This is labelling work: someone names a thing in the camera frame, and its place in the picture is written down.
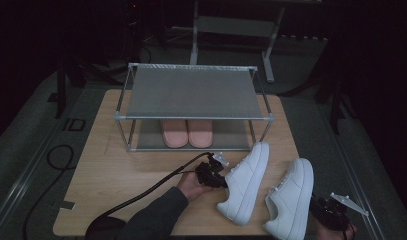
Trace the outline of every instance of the white sneaker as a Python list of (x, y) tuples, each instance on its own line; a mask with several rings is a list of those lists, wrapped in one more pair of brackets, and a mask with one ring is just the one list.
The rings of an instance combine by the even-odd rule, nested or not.
[(265, 230), (281, 240), (303, 239), (312, 189), (311, 163), (304, 158), (295, 159), (283, 180), (265, 198), (271, 219), (263, 225)]
[(228, 200), (218, 203), (217, 209), (235, 224), (249, 222), (268, 159), (269, 145), (257, 142), (247, 157), (225, 176)]

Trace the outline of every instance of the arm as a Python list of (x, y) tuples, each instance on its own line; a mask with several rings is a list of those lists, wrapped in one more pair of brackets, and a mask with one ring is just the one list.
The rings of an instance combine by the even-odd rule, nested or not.
[(183, 174), (176, 187), (137, 212), (116, 239), (167, 239), (189, 202), (211, 189), (198, 182), (196, 173)]

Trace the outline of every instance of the wooden table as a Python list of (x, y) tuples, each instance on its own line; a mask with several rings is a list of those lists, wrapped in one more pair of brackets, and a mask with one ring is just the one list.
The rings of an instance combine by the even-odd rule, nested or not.
[[(123, 203), (153, 186), (160, 179), (182, 166), (200, 152), (158, 151), (127, 152), (115, 124), (114, 114), (121, 90), (108, 90), (97, 113), (87, 143), (65, 196), (75, 203), (72, 210), (60, 209), (53, 231), (60, 236), (83, 236), (88, 225), (101, 213)], [(262, 96), (257, 96), (259, 104)], [(255, 208), (246, 226), (238, 226), (216, 210), (216, 204), (227, 199), (225, 190), (215, 189), (190, 203), (172, 232), (172, 235), (267, 235), (262, 225), (269, 220), (265, 196), (270, 187), (280, 182), (290, 161), (298, 157), (281, 101), (267, 96), (275, 121), (264, 141), (270, 145), (270, 158), (263, 177)], [(254, 121), (256, 133), (266, 123)], [(230, 162), (222, 175), (240, 162), (248, 152), (228, 151), (224, 157)], [(207, 158), (195, 162), (197, 166)], [(127, 221), (140, 209), (176, 185), (175, 176), (153, 193), (112, 214)]]

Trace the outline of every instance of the pink slipper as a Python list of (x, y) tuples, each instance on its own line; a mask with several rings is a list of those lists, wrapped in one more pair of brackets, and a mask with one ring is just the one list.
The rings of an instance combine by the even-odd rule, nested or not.
[(188, 141), (196, 148), (212, 145), (212, 120), (188, 120)]
[(185, 120), (161, 120), (163, 140), (170, 148), (183, 147), (188, 143), (187, 124)]

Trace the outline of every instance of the black sleeve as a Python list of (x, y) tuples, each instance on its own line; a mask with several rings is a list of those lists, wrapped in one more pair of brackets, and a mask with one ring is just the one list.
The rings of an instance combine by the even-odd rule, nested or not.
[(137, 212), (120, 231), (117, 240), (168, 239), (172, 229), (188, 206), (188, 200), (177, 187)]

